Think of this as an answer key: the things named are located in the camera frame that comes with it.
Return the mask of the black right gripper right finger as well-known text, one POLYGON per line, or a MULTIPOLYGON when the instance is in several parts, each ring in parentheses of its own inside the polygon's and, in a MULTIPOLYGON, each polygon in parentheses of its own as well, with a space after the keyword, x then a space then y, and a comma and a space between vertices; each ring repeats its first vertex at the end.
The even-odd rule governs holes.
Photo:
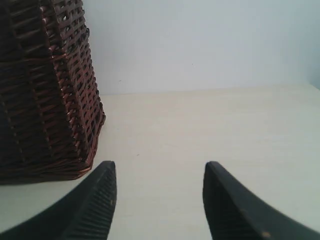
POLYGON ((318 240, 319 232, 257 197, 216 161, 204 169, 203 207, 214 240, 318 240))

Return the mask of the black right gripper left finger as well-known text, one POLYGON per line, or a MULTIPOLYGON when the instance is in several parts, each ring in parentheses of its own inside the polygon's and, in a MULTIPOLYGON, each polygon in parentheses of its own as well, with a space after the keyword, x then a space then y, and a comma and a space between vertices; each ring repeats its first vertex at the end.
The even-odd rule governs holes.
POLYGON ((31 219, 1 233, 2 240, 106 240, 117 204, 113 161, 103 161, 77 187, 31 219))

